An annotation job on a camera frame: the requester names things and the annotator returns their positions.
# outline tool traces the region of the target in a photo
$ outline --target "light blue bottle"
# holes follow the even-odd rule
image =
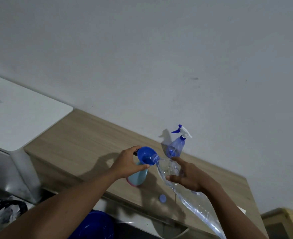
[[[181,155],[181,152],[185,145],[185,139],[187,137],[192,138],[188,130],[186,130],[185,127],[183,127],[181,124],[179,125],[179,129],[175,130],[172,133],[182,133],[182,135],[175,139],[168,147],[166,148],[166,156],[168,158],[172,157],[179,157]]]

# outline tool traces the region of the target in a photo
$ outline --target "white tabletop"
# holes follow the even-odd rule
[[[0,150],[28,144],[73,108],[0,78]]]

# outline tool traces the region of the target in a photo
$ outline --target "spray nozzle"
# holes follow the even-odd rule
[[[191,134],[188,132],[188,130],[186,130],[186,128],[184,126],[182,126],[181,124],[179,124],[179,129],[173,131],[172,133],[182,133],[182,136],[184,139],[187,137],[192,138]]]

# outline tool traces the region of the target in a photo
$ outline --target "person's right arm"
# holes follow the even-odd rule
[[[267,239],[223,190],[222,186],[194,164],[173,157],[184,171],[184,177],[170,175],[166,179],[197,192],[203,192],[213,205],[226,238]]]

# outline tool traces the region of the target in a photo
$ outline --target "forearm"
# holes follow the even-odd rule
[[[49,198],[1,231],[0,239],[68,238],[115,181],[115,175],[108,170],[99,177]]]
[[[217,182],[205,192],[212,203],[226,238],[267,239],[252,221],[236,206]]]

